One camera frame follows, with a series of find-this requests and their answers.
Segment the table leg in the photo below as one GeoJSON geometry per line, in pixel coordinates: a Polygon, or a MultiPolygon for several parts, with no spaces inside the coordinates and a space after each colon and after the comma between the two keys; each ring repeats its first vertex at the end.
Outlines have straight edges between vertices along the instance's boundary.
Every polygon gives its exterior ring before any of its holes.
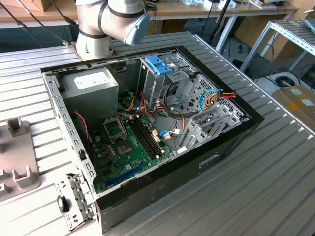
{"type": "Polygon", "coordinates": [[[303,59],[303,57],[307,54],[307,51],[302,52],[302,54],[298,57],[298,59],[292,64],[289,70],[293,70],[296,65],[303,59]]]}
{"type": "Polygon", "coordinates": [[[244,63],[242,64],[242,66],[240,68],[240,71],[244,72],[246,70],[246,68],[248,67],[248,65],[250,64],[251,60],[255,56],[255,53],[256,53],[258,47],[264,41],[266,35],[268,34],[268,32],[270,30],[270,24],[271,24],[271,22],[269,21],[268,24],[266,25],[266,27],[264,28],[264,30],[262,31],[261,35],[259,36],[258,40],[255,42],[252,50],[250,51],[250,53],[246,57],[244,63]]]}
{"type": "MultiPolygon", "coordinates": [[[[291,16],[292,16],[292,15],[293,15],[293,12],[290,12],[290,13],[286,14],[285,17],[284,17],[284,20],[289,20],[289,19],[291,19],[291,16]]],[[[272,44],[274,43],[274,41],[277,39],[278,35],[279,35],[279,33],[278,33],[278,32],[275,32],[275,33],[272,35],[272,37],[270,38],[268,44],[272,45],[272,44]]],[[[267,51],[269,50],[269,48],[270,48],[270,47],[269,47],[268,45],[266,45],[265,48],[264,48],[264,50],[262,50],[262,52],[261,52],[260,55],[261,55],[262,57],[264,57],[264,56],[266,55],[267,51]]]]}
{"type": "Polygon", "coordinates": [[[233,25],[235,23],[236,18],[237,18],[236,16],[231,16],[228,19],[227,24],[226,24],[226,26],[224,28],[224,31],[223,31],[223,33],[221,35],[221,38],[220,38],[220,40],[219,40],[219,42],[218,42],[218,44],[216,46],[216,51],[217,52],[221,53],[221,50],[222,50],[222,48],[223,48],[223,46],[225,44],[225,41],[226,41],[229,33],[231,32],[231,29],[232,29],[232,27],[233,27],[233,25]]]}

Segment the blue drive latch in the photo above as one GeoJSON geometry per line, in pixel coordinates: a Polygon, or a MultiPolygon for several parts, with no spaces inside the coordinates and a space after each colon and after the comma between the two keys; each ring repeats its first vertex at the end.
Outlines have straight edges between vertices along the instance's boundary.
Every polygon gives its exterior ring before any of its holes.
{"type": "Polygon", "coordinates": [[[173,72],[173,69],[169,68],[165,61],[157,55],[146,57],[146,62],[158,75],[166,75],[173,72]]]}

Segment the wooden table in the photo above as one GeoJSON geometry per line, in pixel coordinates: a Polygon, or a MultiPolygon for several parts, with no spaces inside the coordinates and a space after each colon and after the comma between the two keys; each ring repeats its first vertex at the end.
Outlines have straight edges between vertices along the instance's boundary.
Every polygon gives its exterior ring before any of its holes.
{"type": "MultiPolygon", "coordinates": [[[[74,20],[78,19],[76,6],[73,0],[57,0],[56,4],[65,16],[68,16],[74,20]]],[[[34,21],[34,19],[24,9],[11,6],[8,6],[7,8],[16,18],[23,21],[27,26],[39,26],[39,24],[34,21]]],[[[210,8],[203,4],[189,7],[182,4],[181,2],[160,2],[157,4],[156,20],[206,18],[208,16],[209,10],[210,8]]],[[[238,16],[285,15],[284,19],[286,20],[290,19],[296,10],[297,8],[291,5],[288,5],[287,7],[278,7],[278,9],[261,10],[251,4],[237,4],[236,8],[228,9],[225,14],[226,17],[229,17],[229,20],[216,46],[216,50],[218,52],[221,51],[227,36],[230,33],[238,16]]],[[[50,6],[46,12],[32,11],[32,13],[46,26],[67,25],[67,22],[63,20],[63,18],[53,6],[50,6]]],[[[210,17],[218,17],[220,13],[220,9],[213,8],[211,10],[210,17]]],[[[154,17],[153,12],[149,11],[149,14],[151,15],[151,18],[154,17]]],[[[0,28],[14,27],[17,27],[17,25],[13,19],[5,12],[4,9],[0,9],[0,28]]]]}

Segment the motherboard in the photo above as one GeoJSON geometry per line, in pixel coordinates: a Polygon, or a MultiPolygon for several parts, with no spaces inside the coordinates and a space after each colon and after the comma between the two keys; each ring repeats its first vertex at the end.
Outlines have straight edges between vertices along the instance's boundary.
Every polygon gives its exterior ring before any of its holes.
{"type": "Polygon", "coordinates": [[[156,140],[154,128],[145,116],[133,120],[106,120],[91,134],[89,157],[97,176],[96,193],[101,193],[173,156],[170,147],[156,140]]]}

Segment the ram slot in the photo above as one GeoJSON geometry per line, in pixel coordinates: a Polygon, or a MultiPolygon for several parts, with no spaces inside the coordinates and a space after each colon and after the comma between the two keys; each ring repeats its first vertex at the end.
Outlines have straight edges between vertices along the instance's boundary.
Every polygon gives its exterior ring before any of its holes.
{"type": "Polygon", "coordinates": [[[159,147],[154,142],[147,130],[143,127],[140,120],[133,120],[129,123],[129,125],[151,159],[155,159],[157,155],[162,154],[159,147]]]}

